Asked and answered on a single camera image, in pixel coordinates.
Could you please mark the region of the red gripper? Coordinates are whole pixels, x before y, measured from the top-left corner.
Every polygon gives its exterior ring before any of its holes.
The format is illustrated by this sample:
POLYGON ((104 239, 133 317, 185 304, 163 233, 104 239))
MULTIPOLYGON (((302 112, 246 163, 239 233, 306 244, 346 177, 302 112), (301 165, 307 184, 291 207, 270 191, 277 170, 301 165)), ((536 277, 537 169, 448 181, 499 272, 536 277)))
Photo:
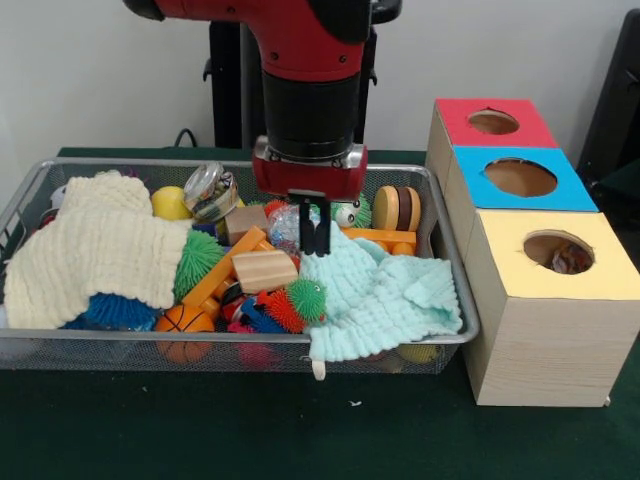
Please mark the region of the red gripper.
POLYGON ((365 153, 356 168, 344 169, 313 164, 268 161, 252 156, 252 167, 258 188, 266 193, 285 196, 308 194, 324 196, 316 202, 320 222, 316 227, 311 219, 311 203, 302 198, 299 204, 300 250, 305 255, 314 252, 318 257, 330 253, 331 202, 356 200, 364 186, 368 164, 365 153))

